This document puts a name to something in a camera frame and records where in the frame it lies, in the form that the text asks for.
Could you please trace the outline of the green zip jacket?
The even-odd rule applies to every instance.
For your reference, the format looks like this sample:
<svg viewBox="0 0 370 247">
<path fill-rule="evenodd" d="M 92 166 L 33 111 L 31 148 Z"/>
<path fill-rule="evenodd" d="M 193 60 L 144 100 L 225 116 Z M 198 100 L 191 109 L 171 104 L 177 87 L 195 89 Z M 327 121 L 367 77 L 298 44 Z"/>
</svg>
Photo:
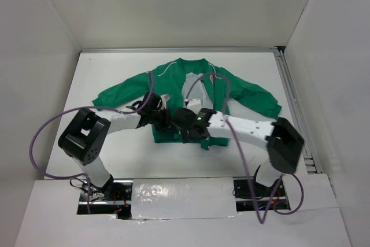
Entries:
<svg viewBox="0 0 370 247">
<path fill-rule="evenodd" d="M 261 86 L 249 83 L 206 59 L 178 58 L 153 69 L 154 80 L 144 72 L 126 79 L 98 94 L 95 106 L 117 108 L 154 89 L 158 95 L 170 96 L 171 113 L 184 105 L 186 98 L 198 98 L 204 108 L 223 110 L 228 97 L 267 118 L 276 119 L 282 109 L 277 99 Z"/>
</svg>

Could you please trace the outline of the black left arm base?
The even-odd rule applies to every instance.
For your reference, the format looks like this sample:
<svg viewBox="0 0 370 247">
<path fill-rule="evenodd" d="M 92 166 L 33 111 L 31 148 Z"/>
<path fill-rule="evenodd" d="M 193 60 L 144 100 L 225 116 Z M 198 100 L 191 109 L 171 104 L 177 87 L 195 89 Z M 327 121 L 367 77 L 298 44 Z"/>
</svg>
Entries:
<svg viewBox="0 0 370 247">
<path fill-rule="evenodd" d="M 87 207 L 90 207 L 90 212 L 93 215 L 113 215 L 117 219 L 129 220 L 131 214 L 132 200 L 132 179 L 116 179 L 112 186 L 101 193 L 95 187 L 90 187 L 88 193 L 87 182 L 82 179 L 71 179 L 69 184 L 78 189 L 79 199 L 77 214 L 88 215 Z"/>
</svg>

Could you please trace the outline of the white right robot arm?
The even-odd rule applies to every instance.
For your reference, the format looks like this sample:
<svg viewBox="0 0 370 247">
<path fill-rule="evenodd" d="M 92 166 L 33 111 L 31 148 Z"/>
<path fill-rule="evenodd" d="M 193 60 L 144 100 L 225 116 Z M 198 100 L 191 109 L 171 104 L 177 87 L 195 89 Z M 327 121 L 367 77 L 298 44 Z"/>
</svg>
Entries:
<svg viewBox="0 0 370 247">
<path fill-rule="evenodd" d="M 258 196 L 267 195 L 280 176 L 296 173 L 305 144 L 303 137 L 283 117 L 276 121 L 254 121 L 208 108 L 202 108 L 199 113 L 180 108 L 173 115 L 172 123 L 180 130 L 183 143 L 228 138 L 265 150 L 268 159 L 253 176 L 252 189 Z"/>
</svg>

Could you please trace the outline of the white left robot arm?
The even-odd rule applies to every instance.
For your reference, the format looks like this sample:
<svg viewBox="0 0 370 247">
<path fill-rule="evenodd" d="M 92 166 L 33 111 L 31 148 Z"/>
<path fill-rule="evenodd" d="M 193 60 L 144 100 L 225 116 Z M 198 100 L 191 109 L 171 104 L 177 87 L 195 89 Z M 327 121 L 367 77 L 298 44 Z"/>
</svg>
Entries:
<svg viewBox="0 0 370 247">
<path fill-rule="evenodd" d="M 122 130 L 134 130 L 148 124 L 159 131 L 175 131 L 167 107 L 168 94 L 146 93 L 144 99 L 121 111 L 79 109 L 58 140 L 58 146 L 90 178 L 94 194 L 108 200 L 114 193 L 114 179 L 99 154 L 106 137 Z"/>
</svg>

